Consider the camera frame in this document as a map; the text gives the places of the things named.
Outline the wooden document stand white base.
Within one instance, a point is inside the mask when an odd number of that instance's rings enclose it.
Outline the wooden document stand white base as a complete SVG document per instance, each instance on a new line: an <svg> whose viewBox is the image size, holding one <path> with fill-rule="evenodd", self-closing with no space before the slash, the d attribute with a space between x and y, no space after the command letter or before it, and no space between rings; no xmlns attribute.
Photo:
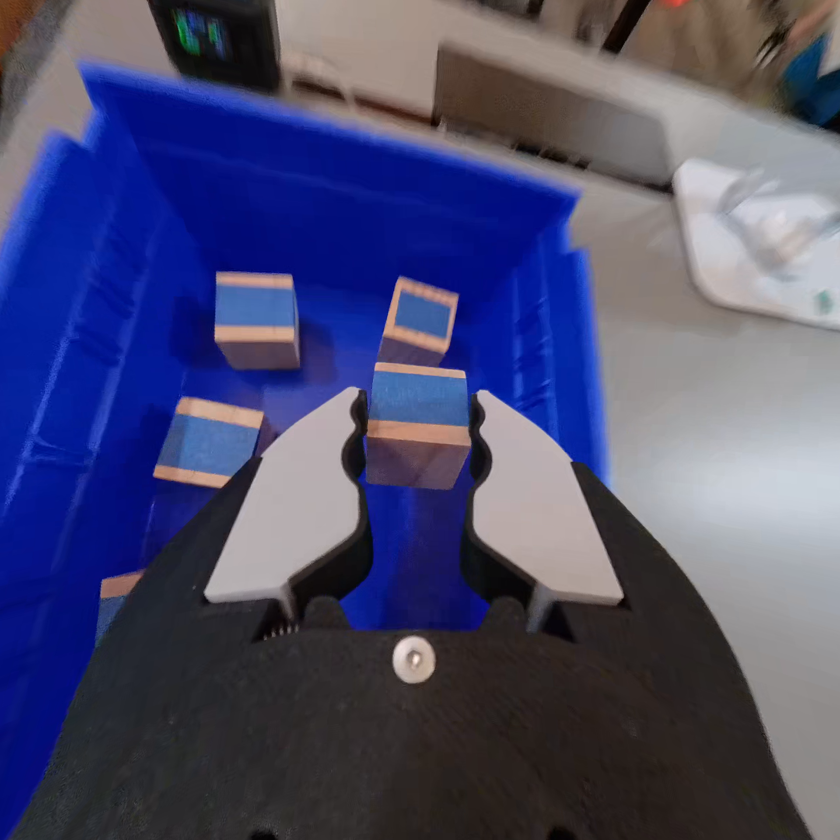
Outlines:
<svg viewBox="0 0 840 840"><path fill-rule="evenodd" d="M689 269L710 302L839 330L837 202L698 158L672 184Z"/></svg>

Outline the blue plastic bin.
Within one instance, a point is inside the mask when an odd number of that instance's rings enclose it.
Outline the blue plastic bin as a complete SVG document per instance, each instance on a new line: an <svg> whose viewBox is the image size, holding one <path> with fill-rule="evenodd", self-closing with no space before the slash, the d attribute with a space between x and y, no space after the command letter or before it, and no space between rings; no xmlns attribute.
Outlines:
<svg viewBox="0 0 840 840"><path fill-rule="evenodd" d="M2 239L2 838L93 648L98 584L213 495L165 490L182 396L286 429L369 388L396 279L459 295L448 364L610 476L579 191L282 107L83 64L80 140L48 131ZM291 274L301 366L237 371L218 271Z"/></svg>

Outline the black battery charger case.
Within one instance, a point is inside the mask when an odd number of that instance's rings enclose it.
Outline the black battery charger case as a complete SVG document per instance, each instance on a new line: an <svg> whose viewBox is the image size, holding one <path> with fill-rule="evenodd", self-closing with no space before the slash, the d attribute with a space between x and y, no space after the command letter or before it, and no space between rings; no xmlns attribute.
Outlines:
<svg viewBox="0 0 840 840"><path fill-rule="evenodd" d="M275 93L280 87L277 12L271 1L149 1L181 76Z"/></svg>

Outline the blue striped wooden cube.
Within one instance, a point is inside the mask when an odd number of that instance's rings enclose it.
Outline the blue striped wooden cube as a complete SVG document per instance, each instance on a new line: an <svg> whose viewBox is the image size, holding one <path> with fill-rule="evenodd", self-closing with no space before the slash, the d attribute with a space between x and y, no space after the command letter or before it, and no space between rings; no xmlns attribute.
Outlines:
<svg viewBox="0 0 840 840"><path fill-rule="evenodd" d="M452 490L470 449L464 371L375 364L366 429L369 484Z"/></svg>
<svg viewBox="0 0 840 840"><path fill-rule="evenodd" d="M376 360L438 367L452 340L458 303L456 292L400 276Z"/></svg>
<svg viewBox="0 0 840 840"><path fill-rule="evenodd" d="M291 274L218 271L214 339L237 371L301 366L298 299Z"/></svg>
<svg viewBox="0 0 840 840"><path fill-rule="evenodd" d="M94 637L97 648L109 630L116 615L122 609L133 588L142 579L144 570L119 574L102 579L98 605L98 621Z"/></svg>
<svg viewBox="0 0 840 840"><path fill-rule="evenodd" d="M263 412L184 396L154 466L158 480L221 489L255 454Z"/></svg>

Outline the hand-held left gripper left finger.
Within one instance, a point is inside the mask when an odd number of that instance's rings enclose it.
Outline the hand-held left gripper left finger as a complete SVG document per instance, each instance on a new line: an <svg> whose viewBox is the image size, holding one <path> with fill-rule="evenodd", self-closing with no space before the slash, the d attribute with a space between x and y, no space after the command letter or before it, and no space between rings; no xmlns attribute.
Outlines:
<svg viewBox="0 0 840 840"><path fill-rule="evenodd" d="M366 392L347 387L268 446L206 583L207 602L275 602L296 621L313 599L342 600L367 579L367 408Z"/></svg>

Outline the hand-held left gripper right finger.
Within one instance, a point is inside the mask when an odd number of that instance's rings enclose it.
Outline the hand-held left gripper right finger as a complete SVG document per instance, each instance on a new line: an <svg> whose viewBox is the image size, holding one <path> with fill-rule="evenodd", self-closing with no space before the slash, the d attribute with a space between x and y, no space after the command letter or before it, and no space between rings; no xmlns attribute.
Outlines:
<svg viewBox="0 0 840 840"><path fill-rule="evenodd" d="M471 397L469 434L459 563L471 591L518 602L530 632L560 603L620 606L623 587L561 445L488 390Z"/></svg>

